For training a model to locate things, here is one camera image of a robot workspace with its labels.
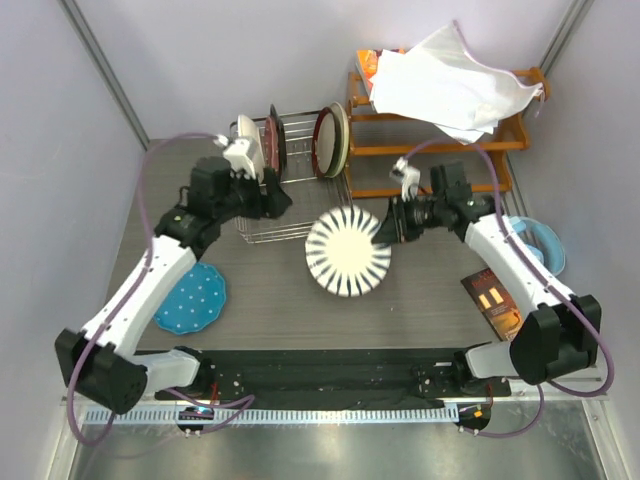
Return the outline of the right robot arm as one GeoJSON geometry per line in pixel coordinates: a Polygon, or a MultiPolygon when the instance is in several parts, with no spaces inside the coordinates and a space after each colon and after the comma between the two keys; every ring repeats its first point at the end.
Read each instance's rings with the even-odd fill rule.
{"type": "Polygon", "coordinates": [[[400,158],[391,177],[402,185],[389,200],[376,244],[411,242],[427,229],[446,228],[478,254],[511,296],[523,323],[515,337],[468,348],[451,371],[457,391],[472,395],[488,378],[549,382],[594,365],[601,307],[579,297],[552,275],[524,245],[493,198],[474,197],[459,164],[431,169],[432,194],[419,193],[420,173],[400,158]]]}

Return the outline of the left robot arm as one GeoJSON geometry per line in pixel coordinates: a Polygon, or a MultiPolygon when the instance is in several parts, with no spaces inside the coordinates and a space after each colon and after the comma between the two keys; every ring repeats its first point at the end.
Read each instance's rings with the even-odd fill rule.
{"type": "Polygon", "coordinates": [[[79,331],[63,330],[54,348],[65,385],[121,415],[146,394],[179,387],[190,398],[205,397],[213,375],[193,349],[176,347],[153,355],[137,345],[170,291],[236,218],[276,219],[291,198],[271,167],[261,178],[235,171],[222,157],[196,162],[186,200],[166,212],[153,230],[141,260],[111,300],[79,331]]]}

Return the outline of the white plate with blue stripes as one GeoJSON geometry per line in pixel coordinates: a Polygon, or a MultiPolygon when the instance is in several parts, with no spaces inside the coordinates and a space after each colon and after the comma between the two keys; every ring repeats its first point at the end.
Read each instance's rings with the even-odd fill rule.
{"type": "Polygon", "coordinates": [[[356,205],[322,214],[305,240],[311,276],[324,290],[344,298],[373,291],[391,264],[391,247],[372,242],[379,228],[378,218],[356,205]]]}

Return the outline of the blue plate with white dots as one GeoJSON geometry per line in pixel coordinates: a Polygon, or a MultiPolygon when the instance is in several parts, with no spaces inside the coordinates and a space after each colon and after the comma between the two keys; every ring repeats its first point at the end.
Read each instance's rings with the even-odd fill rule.
{"type": "Polygon", "coordinates": [[[219,318],[226,300],[224,277],[213,265],[198,262],[170,291],[153,320],[174,335],[198,333],[219,318]]]}

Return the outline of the cream green plate with twig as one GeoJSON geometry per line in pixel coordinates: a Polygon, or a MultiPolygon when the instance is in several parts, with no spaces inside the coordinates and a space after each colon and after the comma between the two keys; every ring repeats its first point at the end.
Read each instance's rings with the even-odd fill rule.
{"type": "Polygon", "coordinates": [[[349,130],[348,116],[344,107],[338,102],[333,102],[330,105],[330,108],[337,117],[337,124],[339,126],[339,131],[340,131],[339,139],[338,139],[338,145],[339,145],[338,157],[337,157],[337,160],[333,163],[333,167],[329,175],[330,178],[335,178],[344,169],[344,166],[348,158],[350,130],[349,130]]]}

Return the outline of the cream plate with red rim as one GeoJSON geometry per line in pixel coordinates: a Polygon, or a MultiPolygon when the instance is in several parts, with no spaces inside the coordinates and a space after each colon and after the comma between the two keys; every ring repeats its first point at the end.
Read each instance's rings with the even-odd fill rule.
{"type": "Polygon", "coordinates": [[[338,155],[338,120],[330,107],[324,107],[316,120],[312,138],[312,167],[317,178],[328,178],[338,155]]]}

